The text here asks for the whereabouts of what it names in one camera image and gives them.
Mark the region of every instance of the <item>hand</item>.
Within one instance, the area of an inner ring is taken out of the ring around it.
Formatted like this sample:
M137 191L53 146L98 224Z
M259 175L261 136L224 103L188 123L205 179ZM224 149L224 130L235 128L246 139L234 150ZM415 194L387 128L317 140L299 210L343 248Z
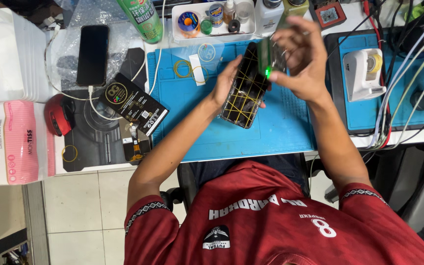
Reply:
M327 50L320 27L298 16L288 16L286 21L293 26L277 30L272 39L287 50L285 58L291 76L274 71L268 80L289 88L299 99L318 101L328 94L325 87Z
M233 79L237 75L238 66L242 57L243 56L240 54L235 58L235 60L228 63L227 67L225 67L222 73L220 73L217 77L217 83L215 84L212 92L209 94L209 97L212 99L213 103L216 104L218 109L222 108L223 103L227 99L227 95L232 87ZM266 104L261 102L260 107L265 108Z

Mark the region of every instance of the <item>blue repair mat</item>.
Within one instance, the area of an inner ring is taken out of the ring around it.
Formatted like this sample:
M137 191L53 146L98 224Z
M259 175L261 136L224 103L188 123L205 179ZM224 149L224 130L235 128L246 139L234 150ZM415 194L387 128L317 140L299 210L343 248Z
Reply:
M374 34L363 34L350 36L346 39L339 47L340 49L340 60L343 62L343 57L345 54L351 51L357 51L368 48L378 48L377 38ZM392 60L392 51L386 47L384 53L385 58L385 67L389 67L390 61ZM409 84L410 80L415 75L415 72L419 69L423 63L424 58L416 59L415 62L410 66L404 76L400 79L397 85L393 88L391 96L389 98L390 110L391 113L394 112L395 108L402 97L404 88ZM402 64L403 59L397 57L395 59L394 68L392 74L394 75L397 72L397 69ZM383 95L375 99L357 101L357 102L348 102L348 94L346 91L346 80L345 80L345 69L343 63L341 63L341 72L343 74L343 87L344 87L344 99L346 105L346 118L348 123L348 130L360 130L360 129L371 129L375 126L375 121L377 118L377 112L379 111L381 100ZM407 95L403 99L403 102L398 109L397 115L393 121L392 126L404 126L407 122L410 113L413 109L412 104L410 103L410 96L413 92L417 90L424 89L424 68L421 70L420 74L415 79L415 82L410 87ZM424 124L424 111L415 111L412 118L410 119L409 125Z
M215 70L208 69L209 79L202 86L196 86L196 82L191 77L180 78L174 73L174 64L182 58L173 55L177 54L177 51L173 49L181 48L162 50L156 86L151 96L170 112L153 133L154 145L212 91L217 75L238 54L244 54L250 41L225 43L221 62ZM158 55L159 50L148 53L149 66L156 66ZM153 85L155 69L155 67L148 68L150 87ZM180 75L186 75L187 69L178 69L178 72L181 71ZM295 97L289 89L277 85L272 86L272 91L266 92L264 100L266 108L258 110L250 129L244 129L217 116L187 152L183 162L316 149L307 105L303 100Z

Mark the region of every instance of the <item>smartphone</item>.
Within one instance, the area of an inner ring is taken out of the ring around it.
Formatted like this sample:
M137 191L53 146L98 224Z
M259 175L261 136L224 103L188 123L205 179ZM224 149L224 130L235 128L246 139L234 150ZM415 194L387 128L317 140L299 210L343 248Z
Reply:
M109 27L106 25L81 27L79 43L78 86L104 86L106 84Z

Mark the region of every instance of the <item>green led light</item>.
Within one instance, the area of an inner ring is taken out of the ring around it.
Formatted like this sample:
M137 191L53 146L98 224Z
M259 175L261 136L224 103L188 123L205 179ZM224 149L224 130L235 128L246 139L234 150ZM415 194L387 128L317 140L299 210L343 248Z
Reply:
M271 75L271 71L272 68L270 66L266 67L266 70L264 71L264 73L266 74L266 78L269 78L269 76Z

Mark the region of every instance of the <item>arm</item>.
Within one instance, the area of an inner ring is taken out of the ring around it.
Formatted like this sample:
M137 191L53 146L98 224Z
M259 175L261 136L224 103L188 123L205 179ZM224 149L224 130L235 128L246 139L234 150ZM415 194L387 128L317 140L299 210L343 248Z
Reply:
M294 26L277 31L273 39L287 50L286 60L291 76L272 72L269 80L289 88L307 102L318 153L335 188L341 191L350 183L371 186L366 165L325 87L327 52L320 28L300 17L290 16L287 22Z
M161 183L173 173L189 148L220 113L240 61L241 56L238 56L227 65L217 77L214 90L140 163L129 181L127 211L145 196L160 195Z

